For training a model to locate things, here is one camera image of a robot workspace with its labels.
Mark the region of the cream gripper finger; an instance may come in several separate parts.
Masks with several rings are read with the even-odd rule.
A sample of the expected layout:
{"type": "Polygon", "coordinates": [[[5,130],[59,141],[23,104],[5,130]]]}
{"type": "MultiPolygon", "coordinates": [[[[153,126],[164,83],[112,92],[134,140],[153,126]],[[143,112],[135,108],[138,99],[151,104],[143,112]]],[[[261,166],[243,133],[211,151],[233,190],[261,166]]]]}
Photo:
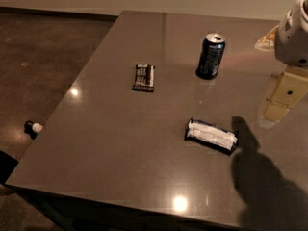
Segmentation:
{"type": "Polygon", "coordinates": [[[254,45],[254,48],[264,52],[273,51],[277,30],[278,26],[274,26],[272,29],[270,29],[263,37],[257,40],[254,45]]]}
{"type": "Polygon", "coordinates": [[[277,78],[262,118],[279,122],[308,93],[308,69],[288,66],[277,78]]]}

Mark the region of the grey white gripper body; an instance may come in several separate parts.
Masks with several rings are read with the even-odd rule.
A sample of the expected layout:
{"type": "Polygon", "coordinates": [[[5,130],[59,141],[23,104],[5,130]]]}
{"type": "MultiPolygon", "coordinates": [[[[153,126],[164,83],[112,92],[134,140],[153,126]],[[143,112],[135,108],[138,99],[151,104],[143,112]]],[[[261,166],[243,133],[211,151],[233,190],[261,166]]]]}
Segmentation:
{"type": "Polygon", "coordinates": [[[275,57],[286,65],[308,65],[308,0],[297,0],[280,21],[275,57]]]}

